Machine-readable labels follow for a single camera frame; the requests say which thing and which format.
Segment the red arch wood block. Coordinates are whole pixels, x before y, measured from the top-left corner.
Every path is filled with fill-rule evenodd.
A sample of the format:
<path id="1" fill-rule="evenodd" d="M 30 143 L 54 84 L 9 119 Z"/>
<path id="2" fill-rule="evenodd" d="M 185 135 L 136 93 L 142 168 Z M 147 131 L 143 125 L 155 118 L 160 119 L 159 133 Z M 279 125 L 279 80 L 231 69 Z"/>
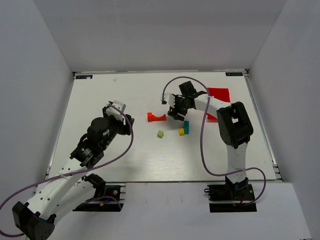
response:
<path id="1" fill-rule="evenodd" d="M 163 114 L 162 116 L 152 116 L 153 121 L 165 121 L 167 119 L 166 114 Z"/>

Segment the red rectangular wood block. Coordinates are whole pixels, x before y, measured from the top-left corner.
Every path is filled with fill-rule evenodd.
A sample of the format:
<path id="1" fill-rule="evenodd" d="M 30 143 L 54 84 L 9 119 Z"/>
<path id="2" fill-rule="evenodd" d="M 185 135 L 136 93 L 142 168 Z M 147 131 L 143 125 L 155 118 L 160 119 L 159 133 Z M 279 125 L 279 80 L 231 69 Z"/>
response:
<path id="1" fill-rule="evenodd" d="M 148 122 L 153 122 L 154 121 L 154 115 L 152 112 L 147 113 L 147 121 Z"/>

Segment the green wood cube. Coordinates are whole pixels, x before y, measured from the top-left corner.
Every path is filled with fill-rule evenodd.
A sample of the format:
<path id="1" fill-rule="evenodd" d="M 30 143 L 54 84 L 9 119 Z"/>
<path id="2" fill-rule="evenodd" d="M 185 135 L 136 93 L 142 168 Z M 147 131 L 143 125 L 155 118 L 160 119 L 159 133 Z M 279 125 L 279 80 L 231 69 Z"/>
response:
<path id="1" fill-rule="evenodd" d="M 158 137 L 158 138 L 162 138 L 163 136 L 164 136 L 164 132 L 161 131 L 161 130 L 159 130 L 159 131 L 157 132 L 157 137 Z"/>

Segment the red plastic bin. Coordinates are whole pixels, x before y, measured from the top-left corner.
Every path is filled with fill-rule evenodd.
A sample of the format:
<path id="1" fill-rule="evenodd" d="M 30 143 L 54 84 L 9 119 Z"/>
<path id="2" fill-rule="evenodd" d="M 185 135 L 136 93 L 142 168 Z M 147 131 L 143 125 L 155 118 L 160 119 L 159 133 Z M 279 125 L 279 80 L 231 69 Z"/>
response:
<path id="1" fill-rule="evenodd" d="M 230 103 L 230 92 L 228 88 L 209 87 L 209 94 L 220 101 Z M 217 123 L 218 119 L 211 114 L 207 114 L 207 120 L 211 123 Z"/>

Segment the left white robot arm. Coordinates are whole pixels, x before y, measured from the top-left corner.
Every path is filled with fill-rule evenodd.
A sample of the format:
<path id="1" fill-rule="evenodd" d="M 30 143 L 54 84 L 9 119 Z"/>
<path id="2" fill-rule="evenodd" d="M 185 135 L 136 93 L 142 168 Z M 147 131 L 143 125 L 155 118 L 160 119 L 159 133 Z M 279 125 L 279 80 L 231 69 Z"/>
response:
<path id="1" fill-rule="evenodd" d="M 104 157 L 105 150 L 117 135 L 132 136 L 134 119 L 125 114 L 126 105 L 112 101 L 102 109 L 103 116 L 91 121 L 65 165 L 32 198 L 12 207 L 15 226 L 30 240 L 46 240 L 64 213 L 73 210 L 86 198 L 79 191 L 94 190 L 94 197 L 105 192 L 105 181 L 92 170 Z"/>

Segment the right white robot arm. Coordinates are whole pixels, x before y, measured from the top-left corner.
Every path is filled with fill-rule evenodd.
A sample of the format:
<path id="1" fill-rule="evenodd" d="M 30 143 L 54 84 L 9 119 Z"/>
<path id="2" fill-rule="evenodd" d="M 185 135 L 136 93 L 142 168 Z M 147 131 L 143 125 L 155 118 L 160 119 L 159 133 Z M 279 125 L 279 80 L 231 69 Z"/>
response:
<path id="1" fill-rule="evenodd" d="M 197 91 L 192 81 L 179 85 L 180 94 L 163 91 L 161 103 L 168 104 L 167 114 L 183 121 L 189 109 L 202 111 L 217 118 L 219 135 L 227 149 L 227 172 L 224 177 L 224 195 L 229 199 L 238 197 L 248 187 L 246 151 L 254 129 L 242 102 L 230 103 L 210 96 L 209 90 Z"/>

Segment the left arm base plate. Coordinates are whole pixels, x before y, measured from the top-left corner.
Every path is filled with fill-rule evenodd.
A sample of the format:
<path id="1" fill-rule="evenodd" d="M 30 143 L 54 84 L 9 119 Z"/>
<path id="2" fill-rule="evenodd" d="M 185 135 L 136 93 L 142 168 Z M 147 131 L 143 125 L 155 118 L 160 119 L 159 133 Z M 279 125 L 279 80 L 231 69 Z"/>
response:
<path id="1" fill-rule="evenodd" d="M 78 205 L 73 212 L 119 213 L 126 197 L 126 184 L 106 184 L 104 196 L 86 200 Z"/>

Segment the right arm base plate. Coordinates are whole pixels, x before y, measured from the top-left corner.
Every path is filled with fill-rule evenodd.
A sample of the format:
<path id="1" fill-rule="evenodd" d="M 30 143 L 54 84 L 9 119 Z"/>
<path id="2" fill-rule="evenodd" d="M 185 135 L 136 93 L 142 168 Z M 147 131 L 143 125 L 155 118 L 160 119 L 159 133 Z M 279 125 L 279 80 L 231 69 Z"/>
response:
<path id="1" fill-rule="evenodd" d="M 255 194 L 251 184 L 235 196 L 230 196 L 224 184 L 211 184 L 204 189 L 208 195 L 210 213 L 254 213 L 257 212 Z"/>

